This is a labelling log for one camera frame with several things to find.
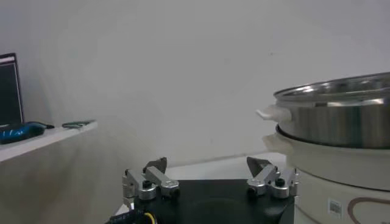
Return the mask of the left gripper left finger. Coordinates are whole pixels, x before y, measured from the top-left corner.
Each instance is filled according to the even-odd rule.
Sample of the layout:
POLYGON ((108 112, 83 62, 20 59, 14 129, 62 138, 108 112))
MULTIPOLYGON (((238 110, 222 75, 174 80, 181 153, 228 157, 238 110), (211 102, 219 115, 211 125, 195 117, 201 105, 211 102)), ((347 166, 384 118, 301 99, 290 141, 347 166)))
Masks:
POLYGON ((180 196, 180 184, 165 175, 168 160, 166 157, 149 161, 141 172, 126 169, 122 176, 122 199, 129 210, 135 209, 134 201, 152 201, 161 197, 176 199, 180 196))

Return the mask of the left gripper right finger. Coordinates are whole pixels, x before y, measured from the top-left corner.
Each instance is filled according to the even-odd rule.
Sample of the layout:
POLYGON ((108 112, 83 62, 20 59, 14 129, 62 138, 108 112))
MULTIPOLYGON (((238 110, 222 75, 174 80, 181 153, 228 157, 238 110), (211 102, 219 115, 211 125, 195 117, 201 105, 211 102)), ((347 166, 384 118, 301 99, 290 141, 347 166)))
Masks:
POLYGON ((247 180, 247 194, 251 198, 265 195, 285 199, 296 197, 298 190, 298 173, 295 168, 279 168, 266 159, 247 157, 247 165, 252 178, 247 180))

